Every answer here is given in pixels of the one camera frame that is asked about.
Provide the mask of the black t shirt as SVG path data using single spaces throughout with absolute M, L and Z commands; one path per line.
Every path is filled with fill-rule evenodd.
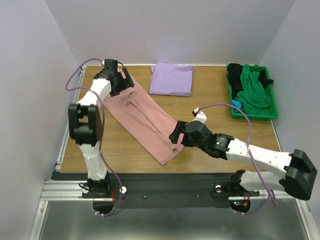
M 243 71 L 243 66 L 238 63 L 230 63 L 227 68 L 227 80 L 231 86 L 232 93 L 238 93 L 243 90 L 242 82 L 241 82 L 241 73 Z M 274 82 L 273 79 L 267 77 L 266 70 L 260 70 L 258 74 L 258 80 L 262 84 L 265 89 L 268 85 Z

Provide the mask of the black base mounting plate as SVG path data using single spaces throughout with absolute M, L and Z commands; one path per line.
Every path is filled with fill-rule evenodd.
M 123 173 L 106 180 L 81 182 L 82 198 L 93 199 L 94 208 L 109 211 L 115 206 L 133 208 L 243 208 L 257 193 L 240 186 L 239 173 Z

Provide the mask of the blue garment in bin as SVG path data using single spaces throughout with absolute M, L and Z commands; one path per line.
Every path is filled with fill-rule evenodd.
M 236 99 L 233 99 L 231 104 L 232 104 L 232 106 L 234 106 L 233 110 L 235 112 L 239 112 L 239 110 L 241 110 L 242 107 L 243 107 L 243 104 L 240 101 L 236 100 Z

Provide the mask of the pink printed t shirt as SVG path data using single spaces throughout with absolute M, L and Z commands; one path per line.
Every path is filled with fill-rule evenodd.
M 121 126 L 162 166 L 177 156 L 184 146 L 169 139 L 177 121 L 167 114 L 129 74 L 134 87 L 116 96 L 107 96 L 104 107 Z

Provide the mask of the green plastic bin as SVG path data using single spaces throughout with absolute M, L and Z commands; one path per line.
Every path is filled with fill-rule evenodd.
M 266 70 L 266 76 L 269 79 L 271 79 L 267 67 L 259 66 L 259 65 L 249 65 L 249 67 L 250 67 L 250 70 L 252 72 L 258 72 L 259 73 L 259 71 L 261 71 L 261 70 Z M 236 99 L 237 93 L 232 93 L 232 88 L 231 88 L 231 86 L 230 86 L 230 84 L 228 82 L 228 79 L 227 79 L 227 84 L 228 84 L 229 102 L 230 102 L 230 104 L 232 104 L 232 100 Z M 270 97 L 270 100 L 271 100 L 271 105 L 268 108 L 267 115 L 251 115 L 251 114 L 247 115 L 245 113 L 250 120 L 270 121 L 270 120 L 274 120 L 274 119 L 278 118 L 278 116 L 279 116 L 278 109 L 277 109 L 277 104 L 276 104 L 276 100 L 275 100 L 275 95 L 274 95 L 274 91 L 273 91 L 273 83 L 269 84 L 264 90 L 265 90 L 265 94 L 268 97 Z

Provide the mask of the purple t shirt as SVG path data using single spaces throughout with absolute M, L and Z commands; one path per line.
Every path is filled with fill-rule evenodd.
M 175 65 L 157 62 L 150 67 L 149 94 L 161 96 L 190 97 L 192 95 L 192 65 Z

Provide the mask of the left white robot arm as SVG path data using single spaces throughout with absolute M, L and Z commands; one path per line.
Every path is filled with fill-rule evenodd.
M 102 156 L 101 144 L 104 134 L 105 110 L 102 101 L 119 95 L 134 87 L 126 67 L 118 69 L 122 63 L 115 59 L 101 61 L 102 70 L 85 87 L 85 95 L 68 106 L 69 136 L 82 152 L 87 166 L 87 182 L 81 183 L 84 194 L 106 197 L 111 193 L 108 168 Z

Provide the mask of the right aluminium rail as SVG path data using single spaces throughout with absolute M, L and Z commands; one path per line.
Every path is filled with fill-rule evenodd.
M 279 179 L 265 179 L 265 185 L 268 187 L 269 190 L 272 191 L 279 191 L 288 194 L 289 196 L 299 199 L 308 201 L 311 199 L 311 194 L 309 192 L 303 192 L 298 186 L 293 187 L 290 189 L 288 187 L 284 187 L 279 183 Z M 234 181 L 231 183 L 233 188 L 238 187 L 242 191 L 251 192 L 254 190 L 265 190 L 265 186 L 263 185 L 262 181 L 259 178 L 244 178 L 240 181 Z

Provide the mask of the aluminium rail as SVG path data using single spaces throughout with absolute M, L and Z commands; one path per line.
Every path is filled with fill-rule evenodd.
M 87 179 L 87 166 L 81 150 L 65 130 L 54 171 L 49 180 L 43 183 L 40 201 L 89 201 L 82 196 L 79 183 Z
M 279 183 L 279 179 L 265 179 L 265 185 L 268 187 L 269 190 L 272 191 L 279 191 L 288 194 L 289 196 L 299 199 L 308 201 L 311 199 L 311 194 L 309 192 L 303 192 L 298 186 L 293 187 L 290 189 L 288 187 L 284 187 Z M 233 188 L 238 187 L 242 191 L 251 192 L 254 190 L 265 190 L 265 186 L 263 185 L 262 181 L 259 178 L 244 178 L 240 181 L 234 181 L 231 183 Z

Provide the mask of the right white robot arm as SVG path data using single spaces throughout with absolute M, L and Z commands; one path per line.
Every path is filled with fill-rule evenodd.
M 268 187 L 296 199 L 308 201 L 311 198 L 318 171 L 302 150 L 295 149 L 290 153 L 247 145 L 233 136 L 212 133 L 198 120 L 178 121 L 169 139 L 173 144 L 197 147 L 213 158 L 252 164 L 262 169 L 261 172 L 238 170 L 230 182 L 231 192 L 235 195 Z

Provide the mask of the green t shirt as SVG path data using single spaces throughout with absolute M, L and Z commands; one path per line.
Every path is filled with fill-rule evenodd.
M 259 72 L 251 71 L 248 64 L 243 65 L 240 81 L 243 90 L 236 94 L 235 99 L 242 103 L 241 110 L 247 115 L 267 115 L 271 99 L 266 95 Z

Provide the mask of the left aluminium rail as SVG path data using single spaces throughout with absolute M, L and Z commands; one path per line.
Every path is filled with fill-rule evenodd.
M 82 196 L 79 183 L 87 179 L 87 166 L 81 150 L 65 130 L 54 171 L 49 180 L 43 183 L 40 201 L 89 201 Z

